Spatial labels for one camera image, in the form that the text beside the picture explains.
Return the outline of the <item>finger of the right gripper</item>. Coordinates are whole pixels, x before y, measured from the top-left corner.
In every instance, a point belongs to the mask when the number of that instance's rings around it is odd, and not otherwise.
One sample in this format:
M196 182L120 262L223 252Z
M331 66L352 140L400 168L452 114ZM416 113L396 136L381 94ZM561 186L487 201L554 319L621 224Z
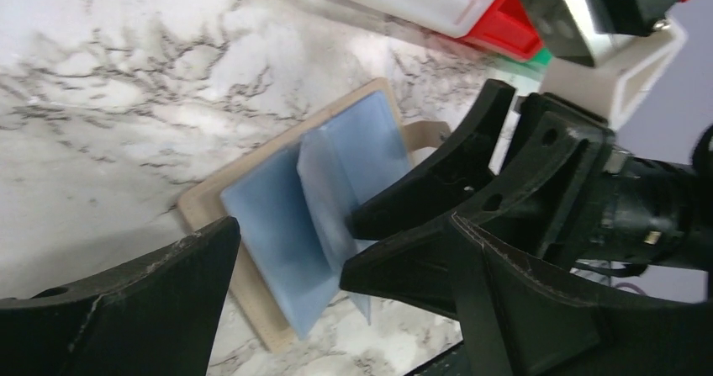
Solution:
M383 240L455 208L493 178L489 169L515 88L488 79L473 106L441 146L346 221L362 240Z

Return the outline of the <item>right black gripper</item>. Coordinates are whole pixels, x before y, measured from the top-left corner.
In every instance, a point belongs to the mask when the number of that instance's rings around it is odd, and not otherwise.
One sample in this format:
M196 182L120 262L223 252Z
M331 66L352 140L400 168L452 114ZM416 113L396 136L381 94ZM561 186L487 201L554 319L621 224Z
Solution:
M348 223L372 246L340 285L448 318L457 315L446 229L453 215L563 268L617 261L712 269L712 133L692 162L633 156L598 119L536 93L516 104L502 170L488 166L499 123L467 117L411 172L362 204Z

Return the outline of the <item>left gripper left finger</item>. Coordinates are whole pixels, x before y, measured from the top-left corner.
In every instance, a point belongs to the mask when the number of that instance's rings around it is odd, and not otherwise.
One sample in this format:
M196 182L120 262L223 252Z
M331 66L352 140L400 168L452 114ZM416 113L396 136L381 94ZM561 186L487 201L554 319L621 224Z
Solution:
M2 374L205 374L239 245L226 217L91 277L3 299Z

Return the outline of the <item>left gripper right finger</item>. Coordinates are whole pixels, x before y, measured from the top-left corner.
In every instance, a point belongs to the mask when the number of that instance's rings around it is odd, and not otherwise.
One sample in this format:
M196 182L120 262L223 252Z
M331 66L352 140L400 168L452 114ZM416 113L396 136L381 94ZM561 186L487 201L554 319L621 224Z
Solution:
M474 375L709 375L712 303L591 282L448 220L448 270Z

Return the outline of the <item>beige card holder wallet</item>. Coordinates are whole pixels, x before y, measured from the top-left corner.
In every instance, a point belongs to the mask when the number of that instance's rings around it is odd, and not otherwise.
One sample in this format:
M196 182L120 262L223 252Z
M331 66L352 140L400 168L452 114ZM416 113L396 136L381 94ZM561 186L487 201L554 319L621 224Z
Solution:
M229 294L269 352L304 339L339 290L341 268L367 241L340 222L395 183L414 154L452 132L442 120L402 120L388 81L374 79L221 167L183 193L190 230L238 220Z

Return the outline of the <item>green plastic bin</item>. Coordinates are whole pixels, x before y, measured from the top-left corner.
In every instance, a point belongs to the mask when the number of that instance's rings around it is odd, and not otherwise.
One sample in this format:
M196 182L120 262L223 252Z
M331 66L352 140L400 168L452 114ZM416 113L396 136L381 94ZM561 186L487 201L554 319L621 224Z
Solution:
M541 48L530 60L526 62L526 65L532 66L533 68L542 68L549 65L552 60L552 54L547 48Z

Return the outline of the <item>red plastic bin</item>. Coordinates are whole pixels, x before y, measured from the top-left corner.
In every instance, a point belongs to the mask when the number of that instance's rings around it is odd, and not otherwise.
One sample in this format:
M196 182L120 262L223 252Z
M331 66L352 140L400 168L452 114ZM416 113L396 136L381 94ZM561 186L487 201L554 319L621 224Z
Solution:
M457 42L516 61L529 61L544 47L520 0L494 0Z

